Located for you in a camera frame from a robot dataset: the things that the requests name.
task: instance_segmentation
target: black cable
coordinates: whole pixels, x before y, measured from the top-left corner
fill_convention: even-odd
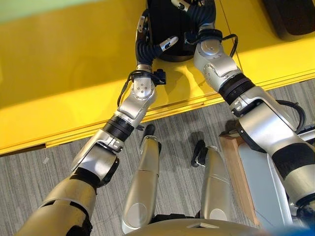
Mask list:
[[[235,38],[232,50],[230,52],[230,57],[233,57],[235,52],[236,52],[236,48],[237,48],[237,44],[238,44],[238,36],[236,34],[232,33],[232,34],[224,37],[222,40],[227,40],[227,39],[230,39],[230,38]]]
[[[299,121],[299,125],[296,128],[295,133],[296,134],[300,133],[300,131],[303,129],[305,122],[306,122],[306,115],[305,115],[305,111],[303,110],[303,108],[300,107],[298,103],[289,102],[289,101],[285,101],[285,100],[276,100],[276,101],[280,105],[291,107],[298,112],[299,117],[300,117],[300,121]]]
[[[125,84],[124,84],[124,86],[123,86],[123,88],[122,88],[122,91],[120,92],[119,97],[118,97],[118,99],[117,99],[117,107],[120,106],[120,100],[122,99],[122,96],[123,96],[125,90],[127,89],[128,84],[129,84],[129,82],[131,81],[131,76],[132,76],[132,74],[133,74],[134,72],[135,72],[135,71],[132,71],[132,72],[130,72],[130,74],[128,75],[128,78],[127,78],[127,80],[126,80],[126,82],[125,82]]]

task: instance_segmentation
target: yellow table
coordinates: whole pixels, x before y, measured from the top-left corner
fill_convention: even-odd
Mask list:
[[[314,34],[277,39],[259,2],[216,0],[217,28],[239,36],[238,65],[265,89],[315,77]],[[55,146],[103,126],[135,69],[135,27],[144,8],[145,0],[107,0],[0,25],[0,154]],[[223,46],[229,52],[232,41]],[[157,60],[154,68],[166,71],[167,85],[157,87],[144,121],[222,101],[192,60]]]

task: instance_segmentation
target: silver robot leg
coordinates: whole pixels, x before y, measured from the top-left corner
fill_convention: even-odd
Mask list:
[[[154,216],[158,175],[159,149],[155,136],[144,137],[141,160],[129,188],[123,210],[122,229],[125,234],[150,223]]]
[[[230,203],[230,183],[223,159],[215,147],[208,147],[200,218],[230,221]]]

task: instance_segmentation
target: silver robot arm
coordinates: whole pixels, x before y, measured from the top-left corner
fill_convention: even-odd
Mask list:
[[[128,78],[128,82],[133,81],[130,95],[79,151],[72,162],[70,176],[48,194],[39,209],[16,233],[17,236],[90,235],[96,189],[110,181],[119,164],[117,153],[154,102],[155,86],[165,84],[162,70],[152,73],[153,59],[178,40],[171,37],[159,45],[147,44],[146,16],[147,12],[144,12],[138,23],[137,69]]]
[[[234,52],[230,56],[224,53],[221,41],[225,38],[214,29],[214,1],[202,7],[183,0],[172,3],[198,24],[195,38],[186,39],[187,43],[197,43],[194,65],[239,118],[239,134],[252,149],[272,157],[290,200],[301,214],[304,211],[314,214],[314,147],[297,136],[293,121],[282,106],[242,73],[231,58]]]

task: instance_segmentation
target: gray carpet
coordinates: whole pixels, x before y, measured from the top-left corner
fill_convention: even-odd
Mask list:
[[[299,102],[314,123],[315,80],[270,91],[277,99]],[[288,112],[298,121],[291,109]],[[228,105],[220,103],[153,121],[162,143],[156,213],[194,216],[200,209],[203,168],[190,166],[194,144],[204,139],[218,146],[218,135],[228,120],[234,119]],[[139,161],[142,132],[135,131],[119,154],[120,166],[111,182],[98,190],[93,214],[93,236],[121,235],[121,213],[132,174]],[[72,159],[87,139],[58,147],[0,158],[0,235],[14,234],[38,208],[50,190],[69,174]],[[233,221],[252,225],[231,203]]]

